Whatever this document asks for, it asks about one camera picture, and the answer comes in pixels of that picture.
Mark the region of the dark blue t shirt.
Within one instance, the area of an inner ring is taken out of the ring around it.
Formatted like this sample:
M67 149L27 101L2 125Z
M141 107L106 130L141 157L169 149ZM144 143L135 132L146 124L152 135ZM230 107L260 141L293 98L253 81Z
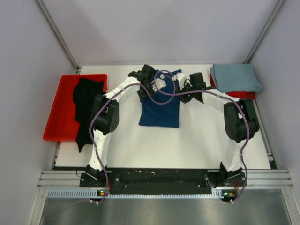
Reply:
M172 94L174 91L173 82L169 78L164 79L166 87L161 91ZM160 92L154 93L151 97L160 103L168 101L171 96L164 95ZM180 100L178 96L165 105L157 105L150 98L141 101L142 114L139 125L147 127L165 127L179 128Z

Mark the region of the black t shirt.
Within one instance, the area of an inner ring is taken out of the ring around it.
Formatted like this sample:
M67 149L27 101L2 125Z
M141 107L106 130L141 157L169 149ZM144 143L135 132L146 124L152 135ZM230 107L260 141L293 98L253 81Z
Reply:
M105 93L103 81L97 82L87 78L80 78L79 83L73 90L73 102L75 104L74 119L79 123L75 141L79 152L82 152L86 144L92 144L89 135L91 111L95 97L103 93Z

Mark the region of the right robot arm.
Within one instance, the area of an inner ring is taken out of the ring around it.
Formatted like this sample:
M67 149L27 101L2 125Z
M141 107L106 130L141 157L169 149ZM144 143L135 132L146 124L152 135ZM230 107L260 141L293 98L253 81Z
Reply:
M207 184L214 188L220 184L228 186L244 179L246 175L242 172L245 165L243 152L260 128L252 100L234 98L214 87L208 87L201 72L190 76L177 73L173 81L178 86L176 92L183 103L195 99L224 114L225 132L229 141L218 174L207 177Z

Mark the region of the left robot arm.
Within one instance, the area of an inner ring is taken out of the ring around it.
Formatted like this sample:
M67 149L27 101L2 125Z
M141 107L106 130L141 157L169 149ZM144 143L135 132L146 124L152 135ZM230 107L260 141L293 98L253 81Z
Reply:
M120 104L137 93L141 100L154 93L151 79L155 69L145 64L141 70L132 71L127 78L112 91L98 94L94 99L89 133L92 135L92 155L86 173L96 186L106 182L105 167L107 152L112 133L120 119Z

